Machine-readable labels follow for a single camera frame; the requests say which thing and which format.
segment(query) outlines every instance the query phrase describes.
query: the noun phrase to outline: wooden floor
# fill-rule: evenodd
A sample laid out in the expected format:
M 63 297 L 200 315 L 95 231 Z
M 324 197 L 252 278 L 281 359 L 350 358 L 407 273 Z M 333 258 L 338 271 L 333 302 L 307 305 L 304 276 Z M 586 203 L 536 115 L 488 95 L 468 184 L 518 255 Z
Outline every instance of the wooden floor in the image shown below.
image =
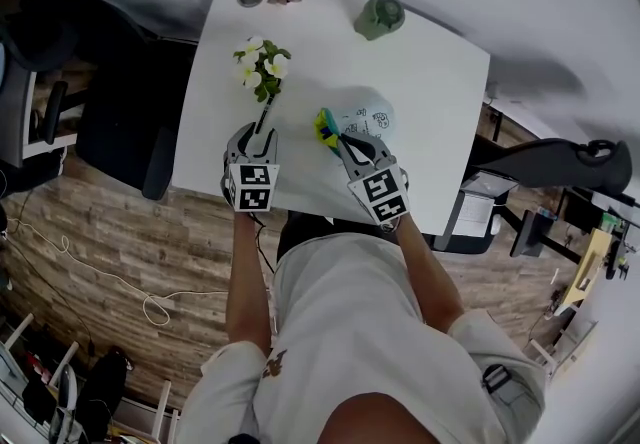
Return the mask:
M 479 130 L 490 134 L 492 124 L 487 115 L 483 112 Z M 525 135 L 507 123 L 501 141 L 517 143 L 527 139 Z M 510 205 L 519 212 L 535 210 L 541 202 L 553 207 L 554 195 L 521 189 L 510 197 Z M 3 201 L 7 213 L 17 216 L 24 199 L 25 194 L 16 194 Z M 221 199 L 184 190 L 170 189 L 159 203 L 146 200 L 140 192 L 89 167 L 70 152 L 64 174 L 32 192 L 22 220 L 58 246 L 62 236 L 67 236 L 69 251 L 82 261 L 122 276 L 146 292 L 166 295 L 227 288 L 231 217 Z M 282 213 L 265 222 L 262 247 L 272 262 L 283 222 Z M 554 229 L 562 239 L 562 227 Z M 575 266 L 550 251 L 542 258 L 512 259 L 509 250 L 514 236 L 504 225 L 482 256 L 439 257 L 467 306 L 488 309 L 508 334 L 525 346 L 531 326 L 557 286 L 550 285 L 555 269 L 560 268 L 559 280 L 568 283 Z M 80 314 L 98 355 L 118 345 L 131 356 L 136 364 L 127 382 L 132 397 L 155 402 L 163 381 L 169 379 L 173 385 L 169 404 L 182 406 L 200 376 L 199 366 L 225 344 L 224 293 L 179 295 L 162 302 L 171 321 L 157 327 L 142 313 L 143 296 L 118 280 L 58 253 L 24 226 L 10 239 Z M 14 249 L 0 255 L 0 264 L 6 266 L 14 285 L 12 292 L 0 297 L 5 310 L 20 317 L 32 312 L 34 325 L 48 323 L 65 345 L 77 340 L 82 347 L 79 358 L 86 361 L 87 333 L 58 295 L 28 269 Z M 149 307 L 150 316 L 162 322 L 164 317 Z M 535 336 L 548 341 L 560 324 L 542 320 Z

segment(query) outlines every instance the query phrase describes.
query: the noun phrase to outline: white table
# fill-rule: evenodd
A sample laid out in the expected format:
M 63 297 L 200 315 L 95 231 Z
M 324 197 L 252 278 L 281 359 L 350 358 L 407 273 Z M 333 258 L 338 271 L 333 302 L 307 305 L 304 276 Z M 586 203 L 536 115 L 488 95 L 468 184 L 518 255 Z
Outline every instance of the white table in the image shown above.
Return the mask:
M 396 129 L 386 143 L 409 174 L 414 219 L 422 232 L 441 234 L 473 142 L 489 55 L 412 12 L 398 31 L 369 42 L 353 30 L 367 1 L 242 8 L 213 0 L 185 97 L 173 184 L 221 194 L 227 141 L 263 109 L 234 78 L 232 55 L 259 35 L 292 54 L 265 122 L 279 134 L 274 206 L 371 222 L 347 189 L 340 159 L 316 139 L 313 119 L 321 107 L 372 87 L 394 107 Z

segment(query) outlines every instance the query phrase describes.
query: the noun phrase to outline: person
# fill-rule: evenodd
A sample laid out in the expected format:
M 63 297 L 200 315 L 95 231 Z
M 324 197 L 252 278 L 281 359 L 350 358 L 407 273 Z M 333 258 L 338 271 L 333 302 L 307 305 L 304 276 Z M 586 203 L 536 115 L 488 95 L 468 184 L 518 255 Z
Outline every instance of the person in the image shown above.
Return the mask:
M 524 442 L 546 375 L 483 310 L 465 311 L 409 214 L 394 234 L 290 214 L 273 340 L 255 240 L 234 221 L 229 344 L 202 366 L 176 442 Z

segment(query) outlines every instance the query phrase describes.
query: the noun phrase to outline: white t-shirt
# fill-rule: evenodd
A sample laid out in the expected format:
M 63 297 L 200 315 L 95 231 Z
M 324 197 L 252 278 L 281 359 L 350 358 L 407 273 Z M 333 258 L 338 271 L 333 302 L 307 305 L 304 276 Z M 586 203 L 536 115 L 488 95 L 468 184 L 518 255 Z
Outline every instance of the white t-shirt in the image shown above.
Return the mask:
M 402 404 L 441 444 L 523 442 L 542 413 L 544 370 L 485 311 L 467 312 L 448 335 L 423 323 L 396 245 L 361 234 L 308 241 L 280 260 L 274 292 L 269 360 L 248 342 L 216 353 L 178 443 L 241 433 L 315 443 L 338 405 L 371 392 Z M 497 364 L 511 380 L 490 395 L 483 373 Z

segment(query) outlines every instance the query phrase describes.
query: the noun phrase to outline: white cable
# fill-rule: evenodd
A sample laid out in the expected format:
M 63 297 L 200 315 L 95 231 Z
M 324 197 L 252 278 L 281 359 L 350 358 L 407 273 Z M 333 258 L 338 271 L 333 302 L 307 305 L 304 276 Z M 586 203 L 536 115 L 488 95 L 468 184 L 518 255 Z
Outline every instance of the white cable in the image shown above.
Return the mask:
M 140 288 L 132 286 L 126 280 L 124 280 L 122 277 L 118 277 L 117 275 L 115 275 L 113 273 L 107 273 L 107 272 L 103 272 L 102 270 L 98 270 L 98 268 L 95 268 L 94 266 L 91 266 L 90 264 L 87 264 L 87 263 L 85 263 L 83 261 L 80 261 L 79 259 L 76 259 L 75 257 L 73 257 L 71 255 L 71 252 L 69 252 L 69 238 L 67 238 L 64 234 L 62 235 L 62 239 L 61 239 L 62 248 L 58 248 L 58 246 L 55 243 L 53 243 L 52 241 L 50 241 L 47 238 L 45 238 L 42 235 L 42 233 L 40 233 L 40 231 L 38 231 L 35 227 L 33 227 L 33 225 L 25 224 L 24 222 L 22 222 L 18 218 L 8 218 L 7 220 L 9 220 L 9 222 L 20 222 L 20 225 L 22 225 L 23 227 L 28 227 L 29 229 L 31 229 L 38 236 L 40 236 L 40 238 L 42 238 L 49 245 L 51 245 L 53 248 L 55 248 L 56 251 L 59 254 L 62 254 L 62 255 L 66 254 L 71 259 L 73 259 L 76 263 L 79 263 L 79 264 L 81 264 L 83 266 L 86 266 L 87 268 L 91 268 L 94 272 L 97 272 L 97 273 L 99 273 L 101 275 L 106 275 L 107 277 L 113 277 L 115 279 L 118 279 L 120 282 L 122 282 L 127 287 L 129 287 L 132 290 L 134 290 L 136 293 L 139 293 L 140 295 L 144 296 L 144 300 L 142 301 L 142 312 L 144 313 L 144 316 L 145 316 L 145 318 L 147 318 L 149 323 L 151 323 L 152 325 L 155 325 L 156 327 L 164 327 L 165 325 L 167 325 L 171 321 L 171 316 L 169 316 L 169 313 L 166 311 L 166 309 L 164 307 L 162 307 L 158 303 L 157 300 L 168 300 L 169 298 L 173 298 L 174 296 L 177 296 L 177 295 L 218 295 L 218 294 L 221 294 L 221 293 L 228 293 L 229 292 L 228 290 L 222 290 L 221 289 L 221 290 L 217 290 L 217 291 L 176 291 L 175 293 L 170 293 L 170 294 L 165 295 L 165 296 L 153 295 L 153 294 L 147 293 L 146 291 L 141 290 Z M 158 309 L 160 309 L 160 311 L 162 311 L 164 313 L 164 315 L 167 318 L 167 320 L 165 322 L 156 323 L 151 318 L 149 318 L 149 314 L 147 314 L 147 302 L 149 302 L 149 301 L 154 303 L 156 305 L 156 307 Z
M 7 181 L 7 176 L 4 175 L 4 172 L 2 170 L 0 170 L 0 174 L 2 174 L 2 177 L 4 177 L 4 188 L 2 189 L 2 193 L 0 193 L 0 199 L 1 199 L 2 196 L 5 194 L 5 192 L 7 191 L 7 188 L 9 187 L 9 181 Z

